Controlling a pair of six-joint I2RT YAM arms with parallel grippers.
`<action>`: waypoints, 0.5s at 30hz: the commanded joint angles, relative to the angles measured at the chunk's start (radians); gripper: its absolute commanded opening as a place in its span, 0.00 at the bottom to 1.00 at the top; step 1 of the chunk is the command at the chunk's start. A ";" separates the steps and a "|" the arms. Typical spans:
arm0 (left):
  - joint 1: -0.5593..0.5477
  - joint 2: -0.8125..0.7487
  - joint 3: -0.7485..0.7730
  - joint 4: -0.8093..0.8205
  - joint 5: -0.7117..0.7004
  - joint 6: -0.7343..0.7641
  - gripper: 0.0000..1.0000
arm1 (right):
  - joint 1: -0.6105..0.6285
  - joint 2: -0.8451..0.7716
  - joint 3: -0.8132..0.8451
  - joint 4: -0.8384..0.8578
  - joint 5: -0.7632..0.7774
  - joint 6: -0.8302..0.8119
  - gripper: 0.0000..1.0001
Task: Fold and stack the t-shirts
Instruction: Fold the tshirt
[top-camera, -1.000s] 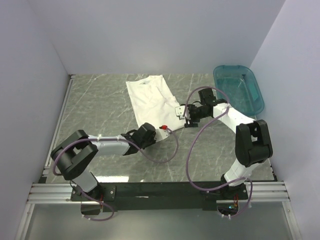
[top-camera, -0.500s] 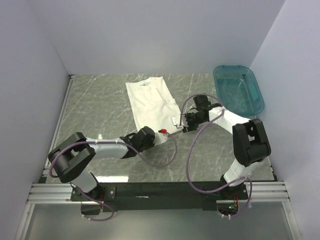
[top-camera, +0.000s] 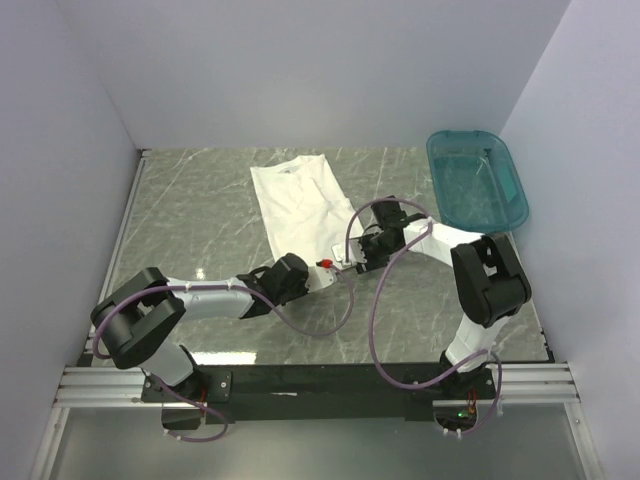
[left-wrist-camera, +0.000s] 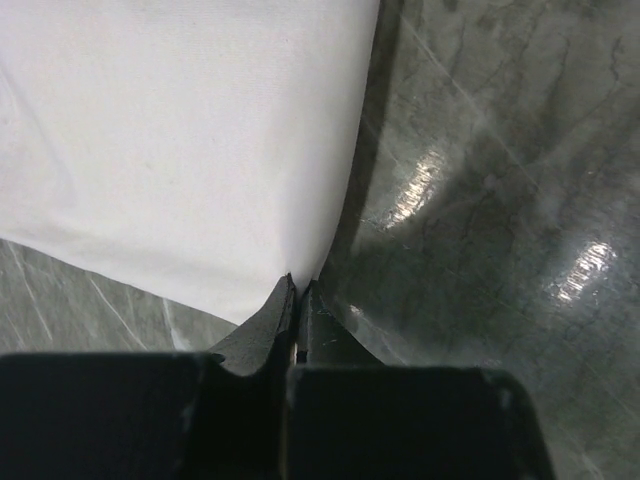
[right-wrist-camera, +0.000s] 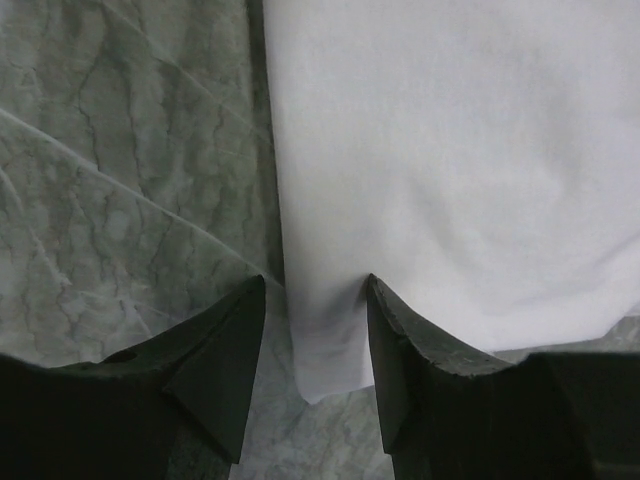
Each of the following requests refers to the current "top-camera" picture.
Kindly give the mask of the white t-shirt red print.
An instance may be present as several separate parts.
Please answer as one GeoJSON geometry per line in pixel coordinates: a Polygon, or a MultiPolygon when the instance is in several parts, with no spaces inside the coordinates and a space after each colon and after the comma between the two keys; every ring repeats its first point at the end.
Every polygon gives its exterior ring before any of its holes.
{"type": "Polygon", "coordinates": [[[308,265],[331,259],[355,210],[326,156],[299,155],[250,173],[273,258],[293,253],[308,265]]]}

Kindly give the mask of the teal plastic bin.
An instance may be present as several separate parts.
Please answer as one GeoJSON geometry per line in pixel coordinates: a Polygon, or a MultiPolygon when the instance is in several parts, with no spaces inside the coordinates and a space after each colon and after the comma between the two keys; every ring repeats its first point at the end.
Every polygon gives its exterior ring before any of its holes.
{"type": "Polygon", "coordinates": [[[442,130],[426,142],[441,221],[470,232],[512,232],[529,205],[507,145],[481,130],[442,130]]]}

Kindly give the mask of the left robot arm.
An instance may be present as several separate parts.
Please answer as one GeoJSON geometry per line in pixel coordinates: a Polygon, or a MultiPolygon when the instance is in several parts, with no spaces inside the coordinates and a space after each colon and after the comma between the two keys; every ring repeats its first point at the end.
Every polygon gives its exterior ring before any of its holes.
{"type": "Polygon", "coordinates": [[[266,315],[306,295],[308,278],[309,267],[292,253],[226,281],[191,285],[148,267],[94,307],[90,318],[117,368],[139,367],[160,378],[176,401],[199,400],[209,380],[187,348],[169,339],[179,321],[266,315]]]}

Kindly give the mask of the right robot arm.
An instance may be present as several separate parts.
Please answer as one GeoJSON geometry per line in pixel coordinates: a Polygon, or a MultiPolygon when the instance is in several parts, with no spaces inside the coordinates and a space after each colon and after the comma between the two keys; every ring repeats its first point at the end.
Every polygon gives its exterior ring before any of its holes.
{"type": "Polygon", "coordinates": [[[424,207],[394,196],[372,200],[380,232],[351,236],[362,212],[349,220],[344,240],[344,261],[356,256],[358,269],[386,261],[376,287],[368,326],[374,366],[389,384],[409,391],[438,385],[444,395],[460,399],[483,374],[488,360],[500,363],[492,351],[496,337],[508,320],[532,297],[530,282],[504,233],[481,234],[459,230],[436,221],[424,207]],[[419,253],[451,267],[463,317],[455,337],[441,355],[442,371],[422,383],[403,383],[387,373],[375,349],[374,323],[379,297],[392,268],[408,252],[419,253]]]}

